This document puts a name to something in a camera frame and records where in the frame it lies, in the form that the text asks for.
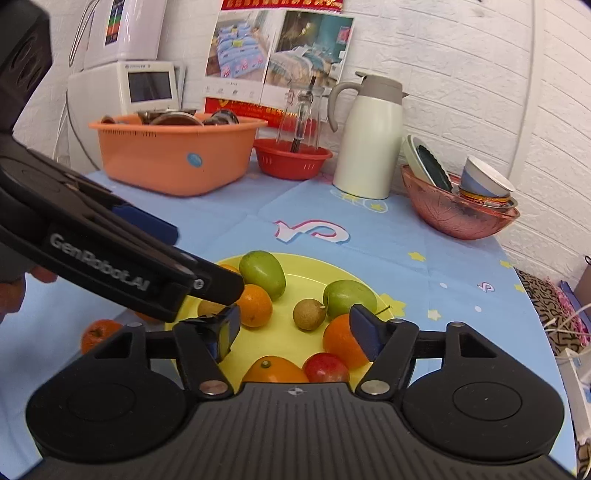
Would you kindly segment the person's hand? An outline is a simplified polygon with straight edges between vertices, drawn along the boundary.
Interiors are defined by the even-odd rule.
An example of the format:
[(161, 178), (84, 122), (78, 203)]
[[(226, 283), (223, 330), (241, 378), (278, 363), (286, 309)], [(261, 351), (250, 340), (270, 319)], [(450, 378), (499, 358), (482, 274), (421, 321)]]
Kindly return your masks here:
[[(29, 274), (36, 280), (49, 284), (57, 280), (57, 276), (47, 269), (40, 266), (35, 266)], [(22, 306), (24, 296), (26, 293), (26, 278), (24, 276), (19, 279), (0, 284), (0, 322), (12, 313), (16, 313)]]

